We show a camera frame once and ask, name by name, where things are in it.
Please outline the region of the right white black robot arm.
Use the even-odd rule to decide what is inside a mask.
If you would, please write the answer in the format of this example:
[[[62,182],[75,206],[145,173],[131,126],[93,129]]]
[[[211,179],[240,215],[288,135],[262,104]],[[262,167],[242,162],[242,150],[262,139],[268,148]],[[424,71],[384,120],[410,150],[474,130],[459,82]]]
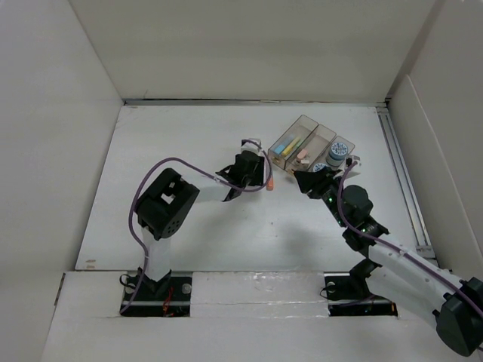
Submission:
[[[449,349],[463,357],[482,348],[482,282],[464,280],[439,268],[392,239],[372,216],[374,207],[361,186],[344,184],[351,168],[295,171],[300,191],[325,203],[349,247],[364,259],[349,274],[359,297],[384,297],[435,329]]]

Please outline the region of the blue highlighter marker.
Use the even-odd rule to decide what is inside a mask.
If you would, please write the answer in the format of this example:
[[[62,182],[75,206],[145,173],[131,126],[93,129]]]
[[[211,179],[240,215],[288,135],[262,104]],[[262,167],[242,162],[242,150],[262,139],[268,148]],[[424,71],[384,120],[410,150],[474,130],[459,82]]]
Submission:
[[[273,152],[277,155],[280,155],[285,150],[286,147],[287,147],[286,143],[281,143],[274,148]]]

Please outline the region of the pink eraser clip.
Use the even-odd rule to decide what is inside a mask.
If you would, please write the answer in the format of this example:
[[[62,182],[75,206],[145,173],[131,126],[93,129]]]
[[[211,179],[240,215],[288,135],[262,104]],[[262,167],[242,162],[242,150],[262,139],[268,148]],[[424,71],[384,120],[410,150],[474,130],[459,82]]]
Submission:
[[[309,152],[306,149],[302,149],[297,154],[295,161],[298,164],[308,165],[309,164]]]

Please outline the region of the clear three-compartment organizer tray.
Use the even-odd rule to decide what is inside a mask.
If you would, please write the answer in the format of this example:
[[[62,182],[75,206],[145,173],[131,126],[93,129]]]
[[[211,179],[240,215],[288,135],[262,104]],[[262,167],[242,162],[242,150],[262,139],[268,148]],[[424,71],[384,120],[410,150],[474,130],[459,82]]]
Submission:
[[[290,155],[283,157],[273,152],[274,148],[281,144],[288,144],[293,138],[300,137],[299,143],[294,147]],[[338,167],[332,167],[326,162],[329,148],[334,142],[344,142],[349,148],[349,154],[351,155],[355,149],[355,144],[349,140],[337,135],[336,132],[328,127],[318,123],[317,121],[301,115],[269,148],[269,158],[275,166],[281,168],[290,175],[294,174],[294,171],[312,171],[312,166],[316,163],[323,162],[328,168],[332,170],[340,169]],[[309,164],[298,164],[295,159],[297,154],[306,149],[309,152]]]

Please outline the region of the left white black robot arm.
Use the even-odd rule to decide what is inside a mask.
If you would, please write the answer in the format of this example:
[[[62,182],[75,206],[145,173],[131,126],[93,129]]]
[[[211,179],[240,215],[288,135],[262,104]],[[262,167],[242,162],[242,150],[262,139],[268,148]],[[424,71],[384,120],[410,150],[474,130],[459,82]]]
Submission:
[[[135,289],[152,299],[162,298],[171,278],[171,239],[195,204],[232,201],[244,192],[256,192],[266,184],[263,150],[242,148],[233,164],[214,175],[189,166],[198,174],[188,179],[173,168],[164,169],[147,189],[139,188],[131,204],[142,236],[134,239],[143,248]]]

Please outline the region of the yellow highlighter marker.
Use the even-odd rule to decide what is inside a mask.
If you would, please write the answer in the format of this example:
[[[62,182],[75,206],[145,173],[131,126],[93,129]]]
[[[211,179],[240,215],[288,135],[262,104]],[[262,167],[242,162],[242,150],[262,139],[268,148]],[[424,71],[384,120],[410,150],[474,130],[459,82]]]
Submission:
[[[292,152],[294,147],[299,143],[299,141],[300,141],[300,137],[293,138],[283,149],[283,151],[281,152],[281,156],[287,157],[288,155],[290,155],[290,153]]]

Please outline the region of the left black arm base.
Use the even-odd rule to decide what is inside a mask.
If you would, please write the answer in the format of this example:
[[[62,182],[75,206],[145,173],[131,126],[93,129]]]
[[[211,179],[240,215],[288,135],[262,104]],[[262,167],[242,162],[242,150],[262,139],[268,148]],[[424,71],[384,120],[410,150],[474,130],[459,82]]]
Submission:
[[[192,273],[170,273],[160,284],[148,287],[141,284],[134,301],[137,275],[123,274],[119,282],[123,286],[120,305],[122,317],[182,318],[189,317],[192,293]]]

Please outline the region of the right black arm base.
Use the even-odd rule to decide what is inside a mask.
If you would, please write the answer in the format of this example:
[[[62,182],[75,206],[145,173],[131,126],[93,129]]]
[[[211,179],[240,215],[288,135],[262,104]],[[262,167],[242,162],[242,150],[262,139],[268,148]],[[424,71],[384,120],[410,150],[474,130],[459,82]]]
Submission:
[[[324,273],[320,296],[328,302],[330,317],[397,317],[395,303],[359,290],[348,272]]]

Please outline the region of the orange highlighter marker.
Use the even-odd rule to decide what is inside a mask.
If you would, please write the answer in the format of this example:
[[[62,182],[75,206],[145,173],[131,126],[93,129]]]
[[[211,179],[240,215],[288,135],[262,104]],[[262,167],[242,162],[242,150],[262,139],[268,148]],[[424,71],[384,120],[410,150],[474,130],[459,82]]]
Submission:
[[[271,177],[268,181],[268,183],[266,184],[266,190],[267,191],[272,191],[274,189],[274,178]]]

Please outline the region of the blue tape roll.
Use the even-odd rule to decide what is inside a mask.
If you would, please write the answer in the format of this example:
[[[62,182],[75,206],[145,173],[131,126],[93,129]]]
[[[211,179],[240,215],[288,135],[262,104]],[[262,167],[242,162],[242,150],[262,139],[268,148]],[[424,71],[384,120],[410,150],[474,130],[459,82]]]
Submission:
[[[349,154],[349,148],[344,142],[334,142],[331,144],[326,162],[332,167],[338,167],[343,163],[346,156]]]
[[[323,163],[323,162],[319,162],[319,163],[316,163],[316,164],[314,164],[314,165],[312,166],[312,171],[313,171],[314,173],[316,173],[316,172],[319,172],[320,170],[323,170],[323,169],[324,169],[324,168],[326,168],[326,167],[327,167],[327,165],[326,165],[325,163]]]

